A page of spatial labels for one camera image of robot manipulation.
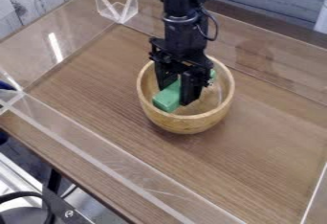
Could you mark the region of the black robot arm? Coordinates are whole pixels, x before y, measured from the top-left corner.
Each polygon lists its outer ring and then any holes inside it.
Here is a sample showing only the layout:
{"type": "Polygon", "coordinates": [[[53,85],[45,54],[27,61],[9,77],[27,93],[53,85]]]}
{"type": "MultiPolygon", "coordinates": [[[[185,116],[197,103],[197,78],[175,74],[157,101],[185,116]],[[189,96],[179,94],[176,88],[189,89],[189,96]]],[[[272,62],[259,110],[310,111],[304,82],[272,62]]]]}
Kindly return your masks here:
{"type": "Polygon", "coordinates": [[[219,23],[205,10],[207,0],[161,0],[164,38],[151,37],[149,59],[160,90],[180,80],[181,105],[199,99],[209,85],[213,62],[204,54],[219,35],[219,23]]]}

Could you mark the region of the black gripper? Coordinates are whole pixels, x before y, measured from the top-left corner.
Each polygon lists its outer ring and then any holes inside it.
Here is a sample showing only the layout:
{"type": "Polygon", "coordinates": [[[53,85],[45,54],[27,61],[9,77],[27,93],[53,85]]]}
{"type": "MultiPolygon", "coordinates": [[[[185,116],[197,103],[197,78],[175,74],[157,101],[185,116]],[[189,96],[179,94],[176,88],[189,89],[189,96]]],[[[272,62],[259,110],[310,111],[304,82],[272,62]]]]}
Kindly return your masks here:
{"type": "Polygon", "coordinates": [[[213,63],[204,54],[208,36],[207,14],[191,17],[163,17],[164,37],[152,37],[149,58],[155,62],[159,88],[172,84],[181,75],[180,104],[187,106],[200,97],[201,89],[208,86],[213,63]]]}

